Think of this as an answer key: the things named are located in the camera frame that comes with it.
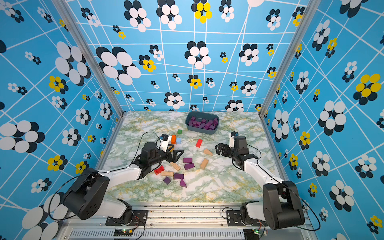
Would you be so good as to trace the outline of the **purple brick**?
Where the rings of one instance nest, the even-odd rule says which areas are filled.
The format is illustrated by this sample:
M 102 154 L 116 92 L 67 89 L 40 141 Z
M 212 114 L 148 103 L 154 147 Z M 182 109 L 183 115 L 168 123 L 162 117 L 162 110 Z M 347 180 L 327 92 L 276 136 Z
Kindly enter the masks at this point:
M 177 174 L 177 173 L 175 173 L 173 178 L 174 178 L 174 180 L 183 180 L 184 179 L 184 174 Z
M 187 170 L 190 170 L 190 169 L 192 169 L 192 168 L 194 168 L 195 167 L 195 164 L 194 163 L 188 163 L 188 164 L 185 164 L 184 165 L 184 168 L 185 168 L 185 170 L 187 171 Z
M 184 163 L 193 163 L 193 158 L 183 158 Z

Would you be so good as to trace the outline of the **purple cube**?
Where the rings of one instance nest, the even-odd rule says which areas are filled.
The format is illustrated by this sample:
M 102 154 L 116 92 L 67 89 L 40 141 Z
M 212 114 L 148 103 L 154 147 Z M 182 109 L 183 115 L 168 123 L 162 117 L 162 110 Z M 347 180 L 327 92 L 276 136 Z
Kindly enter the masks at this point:
M 165 183 L 166 185 L 169 185 L 170 182 L 171 182 L 171 179 L 170 179 L 169 177 L 165 177 L 165 178 L 164 178 L 164 183 Z

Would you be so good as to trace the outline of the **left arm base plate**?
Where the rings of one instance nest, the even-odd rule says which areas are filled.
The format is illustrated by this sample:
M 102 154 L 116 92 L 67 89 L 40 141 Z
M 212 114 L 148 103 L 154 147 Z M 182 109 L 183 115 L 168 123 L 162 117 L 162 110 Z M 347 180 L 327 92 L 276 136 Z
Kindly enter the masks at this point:
M 148 210 L 131 210 L 118 219 L 107 217 L 106 226 L 145 226 L 148 213 Z

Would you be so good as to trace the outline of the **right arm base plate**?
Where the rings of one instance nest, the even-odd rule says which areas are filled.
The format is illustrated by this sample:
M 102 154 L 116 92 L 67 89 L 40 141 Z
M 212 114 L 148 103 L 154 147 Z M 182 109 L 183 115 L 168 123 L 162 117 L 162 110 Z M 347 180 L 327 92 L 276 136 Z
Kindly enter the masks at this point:
M 225 218 L 229 227 L 267 227 L 265 221 L 250 218 L 240 210 L 225 210 Z

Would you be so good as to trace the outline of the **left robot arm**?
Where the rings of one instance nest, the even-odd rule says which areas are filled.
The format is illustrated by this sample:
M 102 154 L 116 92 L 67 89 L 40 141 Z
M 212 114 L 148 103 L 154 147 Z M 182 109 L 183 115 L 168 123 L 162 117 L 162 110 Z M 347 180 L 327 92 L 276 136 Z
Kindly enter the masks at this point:
M 163 161 L 176 163 L 184 150 L 175 150 L 174 147 L 167 143 L 158 147 L 154 142 L 147 142 L 141 154 L 128 167 L 104 172 L 87 169 L 65 193 L 63 205 L 81 220 L 103 216 L 118 225 L 128 225 L 134 218 L 132 206 L 121 199 L 106 199 L 106 191 L 126 182 L 143 179 Z

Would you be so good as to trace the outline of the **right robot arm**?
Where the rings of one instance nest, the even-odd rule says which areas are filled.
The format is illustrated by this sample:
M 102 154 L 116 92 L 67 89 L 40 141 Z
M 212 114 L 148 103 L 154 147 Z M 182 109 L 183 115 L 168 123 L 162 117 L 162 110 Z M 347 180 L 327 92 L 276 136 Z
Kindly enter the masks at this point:
M 305 223 L 305 216 L 296 185 L 284 181 L 265 168 L 260 158 L 250 154 L 248 148 L 231 148 L 219 143 L 216 153 L 231 158 L 235 165 L 250 175 L 263 188 L 260 202 L 243 203 L 240 208 L 242 222 L 252 226 L 257 221 L 266 223 L 272 230 L 298 227 Z

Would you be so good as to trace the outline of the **purple triangle block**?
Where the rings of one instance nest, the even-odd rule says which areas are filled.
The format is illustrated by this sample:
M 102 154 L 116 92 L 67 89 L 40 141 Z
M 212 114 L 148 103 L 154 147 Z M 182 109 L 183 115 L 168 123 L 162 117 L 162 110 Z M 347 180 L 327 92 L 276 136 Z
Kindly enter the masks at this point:
M 181 181 L 180 181 L 180 186 L 183 187 L 183 188 L 187 187 L 187 185 L 186 185 L 186 183 L 185 183 L 185 181 L 183 179 L 181 179 Z

